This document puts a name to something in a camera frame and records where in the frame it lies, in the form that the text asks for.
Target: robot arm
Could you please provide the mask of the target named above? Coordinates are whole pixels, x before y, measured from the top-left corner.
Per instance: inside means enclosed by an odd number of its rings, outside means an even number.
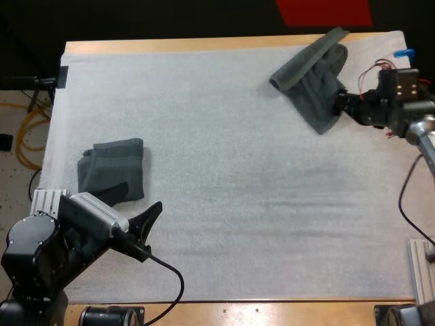
[[[111,192],[126,190],[120,185]],[[63,289],[108,249],[144,262],[151,255],[147,236],[161,212],[157,202],[127,219],[89,193],[36,190],[32,214],[7,235],[1,265],[14,299],[0,306],[0,325],[63,325]]]
[[[379,72],[376,90],[338,94],[334,111],[346,112],[357,123],[389,128],[392,136],[418,147],[435,176],[435,104],[419,85],[417,69]]]

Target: gray towel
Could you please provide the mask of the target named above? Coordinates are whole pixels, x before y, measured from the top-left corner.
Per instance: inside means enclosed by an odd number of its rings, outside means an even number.
[[[301,116],[319,134],[328,131],[339,116],[332,113],[337,92],[345,87],[337,79],[347,59],[347,48],[337,44],[349,31],[340,27],[300,51],[270,78]]]
[[[142,139],[94,144],[77,164],[79,192],[99,192],[126,182],[128,193],[118,202],[142,199],[142,157]]]

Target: red wire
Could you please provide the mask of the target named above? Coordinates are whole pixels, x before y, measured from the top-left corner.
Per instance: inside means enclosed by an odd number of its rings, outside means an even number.
[[[426,79],[426,78],[419,78],[419,82],[420,84],[424,84],[424,85],[430,85],[432,84],[432,81]]]
[[[363,72],[358,77],[358,89],[360,91],[360,98],[361,99],[364,99],[364,97],[362,95],[362,86],[364,84],[364,78],[366,77],[367,73],[375,67],[380,67],[382,70],[386,70],[386,69],[395,69],[396,65],[391,60],[388,60],[385,58],[380,58],[380,59],[375,61],[373,66],[371,66],[369,69],[367,69],[365,72]]]

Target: floor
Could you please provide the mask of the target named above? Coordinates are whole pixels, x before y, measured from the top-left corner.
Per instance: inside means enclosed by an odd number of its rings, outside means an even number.
[[[46,101],[47,94],[41,93],[39,99]],[[0,103],[15,103],[28,105],[30,99],[20,91],[0,91]],[[6,236],[9,229],[23,217],[29,214],[31,201],[28,196],[28,186],[34,170],[19,163],[15,154],[16,135],[27,111],[24,109],[0,107],[0,134],[12,134],[14,142],[11,152],[0,151],[0,253],[6,249]],[[24,138],[30,146],[42,146],[48,135],[48,124],[43,124],[31,130]],[[27,153],[29,159],[36,164],[42,164],[44,151]],[[32,184],[35,188],[39,183],[37,176]],[[11,289],[11,282],[0,268],[0,301],[4,300]]]

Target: table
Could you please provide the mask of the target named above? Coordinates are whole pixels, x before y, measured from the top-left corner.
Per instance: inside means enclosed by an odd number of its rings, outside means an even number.
[[[353,33],[345,41],[380,35]],[[133,41],[68,42],[68,54],[143,52],[191,52],[309,44],[321,35],[231,37],[213,39],[154,39]],[[192,302],[176,306],[157,325],[374,325],[374,305],[413,303],[406,298],[334,298],[331,300],[270,300],[244,302]],[[146,319],[162,312],[167,304],[144,304]],[[70,305],[65,325],[77,325],[84,305]]]

